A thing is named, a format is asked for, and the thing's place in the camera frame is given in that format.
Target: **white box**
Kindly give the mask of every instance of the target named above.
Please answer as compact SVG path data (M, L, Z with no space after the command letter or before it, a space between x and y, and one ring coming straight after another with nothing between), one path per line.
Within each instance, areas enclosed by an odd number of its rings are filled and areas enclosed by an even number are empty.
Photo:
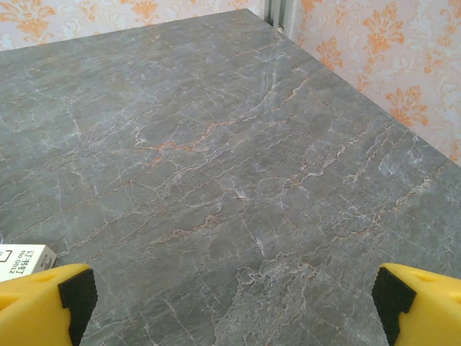
M0 282L50 269L55 261L46 245L0 244Z

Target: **metal frame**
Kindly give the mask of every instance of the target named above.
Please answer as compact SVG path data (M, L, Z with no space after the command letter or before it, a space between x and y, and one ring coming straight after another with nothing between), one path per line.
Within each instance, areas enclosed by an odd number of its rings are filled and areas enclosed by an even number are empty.
M264 20L275 29L288 27L291 19L292 0L266 0Z

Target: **marble slab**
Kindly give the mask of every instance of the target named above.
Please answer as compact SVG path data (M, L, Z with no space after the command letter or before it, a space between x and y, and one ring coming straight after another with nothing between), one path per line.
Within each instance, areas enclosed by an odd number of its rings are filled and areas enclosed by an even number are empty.
M381 263L461 277L460 168L250 11L0 57L0 233L93 266L82 346L384 346Z

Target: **marble veining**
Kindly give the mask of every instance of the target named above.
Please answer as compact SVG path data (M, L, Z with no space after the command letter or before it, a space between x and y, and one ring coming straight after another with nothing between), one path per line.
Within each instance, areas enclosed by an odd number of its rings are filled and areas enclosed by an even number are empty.
M460 168L243 10L0 53L0 233L93 266L83 346L384 346L461 277Z

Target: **yellow clamp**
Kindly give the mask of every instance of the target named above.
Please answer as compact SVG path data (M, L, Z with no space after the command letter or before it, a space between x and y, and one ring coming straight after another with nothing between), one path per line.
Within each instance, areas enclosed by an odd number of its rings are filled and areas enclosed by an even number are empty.
M461 345L461 280L385 263L372 297L390 346Z
M2 346L78 346L97 292L88 265L65 265L0 283Z

